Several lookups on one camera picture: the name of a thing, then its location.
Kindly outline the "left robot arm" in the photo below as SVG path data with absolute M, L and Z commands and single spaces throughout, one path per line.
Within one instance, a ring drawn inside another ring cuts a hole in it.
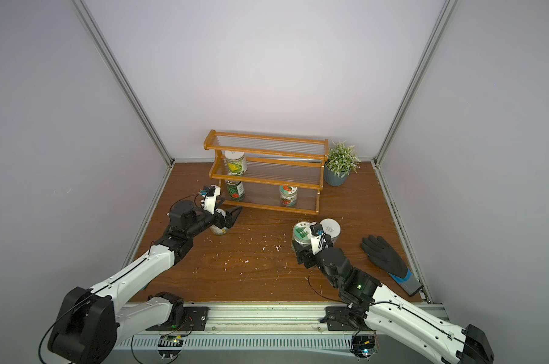
M 65 296 L 39 347 L 71 363 L 101 363 L 119 343 L 139 332 L 163 325 L 183 327 L 183 299 L 174 294 L 161 292 L 145 303 L 126 304 L 177 265 L 197 235 L 211 227 L 231 229 L 241 212 L 239 206 L 208 211 L 192 200 L 174 203 L 164 234 L 142 256 L 108 279 L 90 288 L 74 288 Z

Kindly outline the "white lid seed can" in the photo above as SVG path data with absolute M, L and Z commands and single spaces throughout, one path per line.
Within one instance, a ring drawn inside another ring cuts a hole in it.
M 330 235 L 331 241 L 333 245 L 335 245 L 341 235 L 341 226 L 338 221 L 333 218 L 325 218 L 321 220 L 321 226 L 323 227 L 324 233 Z

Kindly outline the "sunflower seed jar green label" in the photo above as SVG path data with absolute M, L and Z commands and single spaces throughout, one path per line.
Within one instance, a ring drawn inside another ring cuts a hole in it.
M 227 213 L 223 209 L 216 209 L 215 216 L 217 217 L 217 221 L 210 227 L 210 231 L 216 236 L 223 236 L 229 231 L 229 228 L 226 226 Z

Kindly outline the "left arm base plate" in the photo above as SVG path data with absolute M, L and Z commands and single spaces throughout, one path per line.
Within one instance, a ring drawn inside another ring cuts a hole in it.
M 148 332 L 202 332 L 205 330 L 208 320 L 209 308 L 207 306 L 184 306 L 176 314 L 171 314 L 170 318 L 160 324 L 147 329 Z

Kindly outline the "tomato seed jar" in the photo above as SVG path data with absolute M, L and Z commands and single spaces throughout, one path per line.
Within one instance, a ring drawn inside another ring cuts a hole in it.
M 280 201 L 282 206 L 295 206 L 298 197 L 298 187 L 280 185 Z

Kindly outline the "yellow flower seed jar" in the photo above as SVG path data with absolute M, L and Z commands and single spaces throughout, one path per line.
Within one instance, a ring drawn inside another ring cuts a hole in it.
M 230 174 L 235 176 L 244 175 L 247 171 L 246 155 L 241 151 L 224 151 L 227 168 Z

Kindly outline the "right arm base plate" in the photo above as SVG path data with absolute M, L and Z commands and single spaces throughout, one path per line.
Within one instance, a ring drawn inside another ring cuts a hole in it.
M 350 309 L 348 306 L 327 306 L 325 315 L 320 318 L 330 332 L 364 331 L 368 326 L 364 322 L 364 312 Z

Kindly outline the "green tree lid seed jar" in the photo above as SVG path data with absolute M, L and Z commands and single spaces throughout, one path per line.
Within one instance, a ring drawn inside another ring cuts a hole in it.
M 300 221 L 293 226 L 292 248 L 310 247 L 311 244 L 311 227 L 312 223 L 308 221 Z

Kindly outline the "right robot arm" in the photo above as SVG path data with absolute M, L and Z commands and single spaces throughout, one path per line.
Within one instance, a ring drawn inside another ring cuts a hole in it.
M 324 250 L 292 242 L 298 264 L 318 268 L 338 289 L 356 329 L 379 331 L 433 363 L 493 363 L 494 352 L 483 330 L 462 328 L 404 300 L 387 285 L 353 266 L 336 247 Z

